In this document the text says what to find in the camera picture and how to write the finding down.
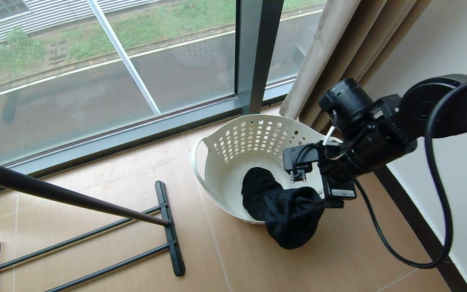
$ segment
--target road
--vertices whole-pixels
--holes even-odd
[[[280,23],[269,81],[296,74],[320,13]],[[234,91],[235,35],[132,58],[162,113]],[[0,164],[154,115],[121,61],[0,95]]]

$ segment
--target white wall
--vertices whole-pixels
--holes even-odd
[[[365,90],[375,98],[403,95],[418,81],[451,73],[467,74],[467,0],[432,0]],[[423,140],[418,142],[415,152],[388,167],[443,240],[441,205],[428,171]],[[450,257],[467,281],[467,133],[436,140],[434,148],[454,218]]]

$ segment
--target corrugated metal roof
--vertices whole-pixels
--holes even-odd
[[[156,1],[162,0],[99,0],[98,3],[102,10],[108,13]],[[31,12],[0,24],[0,42],[4,41],[6,34],[17,26],[23,28],[26,33],[33,33],[93,16],[93,11],[86,0],[23,0],[23,2]]]

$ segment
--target laundry basket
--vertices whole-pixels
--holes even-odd
[[[266,168],[284,189],[308,186],[322,194],[322,179],[317,164],[313,163],[313,171],[306,175],[306,182],[291,184],[289,174],[283,168],[282,150],[317,142],[324,137],[290,118],[245,115],[196,141],[191,162],[198,181],[219,207],[245,222],[263,224],[263,221],[254,220],[242,205],[241,189],[246,172],[253,167]],[[208,148],[204,178],[198,172],[196,162],[198,146],[202,141]]]

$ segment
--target brown curtain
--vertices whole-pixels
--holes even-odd
[[[328,0],[280,115],[317,131],[329,122],[318,98],[344,78],[371,78],[430,0]]]

